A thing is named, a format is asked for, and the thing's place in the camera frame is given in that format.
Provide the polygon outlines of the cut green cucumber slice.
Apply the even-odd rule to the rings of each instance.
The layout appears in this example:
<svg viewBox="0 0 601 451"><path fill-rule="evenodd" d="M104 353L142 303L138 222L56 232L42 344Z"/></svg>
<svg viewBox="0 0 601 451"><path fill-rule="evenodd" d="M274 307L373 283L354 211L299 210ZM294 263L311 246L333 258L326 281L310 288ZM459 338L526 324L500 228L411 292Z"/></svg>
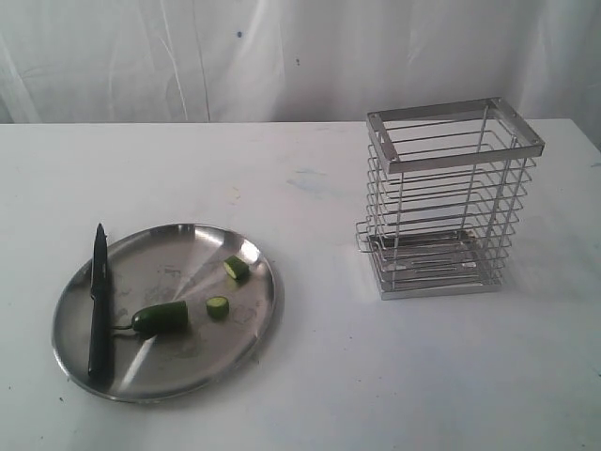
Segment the cut green cucumber slice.
<svg viewBox="0 0 601 451"><path fill-rule="evenodd" d="M230 311L229 301L224 296L211 297L206 300L206 311L211 319L224 320Z"/></svg>

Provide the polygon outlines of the black handled kitchen knife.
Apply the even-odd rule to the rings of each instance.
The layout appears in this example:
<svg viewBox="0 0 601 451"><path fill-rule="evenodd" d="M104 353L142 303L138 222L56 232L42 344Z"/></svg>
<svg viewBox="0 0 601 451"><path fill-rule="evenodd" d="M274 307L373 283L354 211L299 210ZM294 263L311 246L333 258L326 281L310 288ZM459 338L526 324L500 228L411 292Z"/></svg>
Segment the black handled kitchen knife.
<svg viewBox="0 0 601 451"><path fill-rule="evenodd" d="M90 297L93 311L88 353L88 376L93 381L105 380L112 365L112 285L108 265L108 246L104 227L99 223L91 259Z"/></svg>

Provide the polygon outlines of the round stainless steel plate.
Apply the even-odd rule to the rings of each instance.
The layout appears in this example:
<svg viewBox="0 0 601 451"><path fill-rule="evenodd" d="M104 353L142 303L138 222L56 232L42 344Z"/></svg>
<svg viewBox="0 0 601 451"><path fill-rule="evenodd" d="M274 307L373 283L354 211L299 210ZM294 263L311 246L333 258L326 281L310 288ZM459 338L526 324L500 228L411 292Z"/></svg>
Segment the round stainless steel plate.
<svg viewBox="0 0 601 451"><path fill-rule="evenodd" d="M236 255L250 267L241 281L223 262ZM160 225L108 247L112 325L127 325L140 309L185 301L188 329L146 337L112 331L107 378L88 376L93 301L91 262L64 287L54 311L54 356L68 378L87 392L116 401L158 402L225 379L269 342L283 290L268 259L239 233L216 226ZM206 300L224 296L228 316L211 319Z"/></svg>

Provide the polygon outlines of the white background curtain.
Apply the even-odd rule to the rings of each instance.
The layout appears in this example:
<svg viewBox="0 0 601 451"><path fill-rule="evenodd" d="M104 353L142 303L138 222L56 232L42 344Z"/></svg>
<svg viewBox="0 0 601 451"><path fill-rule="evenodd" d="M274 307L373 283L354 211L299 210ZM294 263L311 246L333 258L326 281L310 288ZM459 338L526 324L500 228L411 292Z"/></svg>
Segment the white background curtain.
<svg viewBox="0 0 601 451"><path fill-rule="evenodd" d="M503 96L600 119L596 1L5 1L15 122L351 120Z"/></svg>

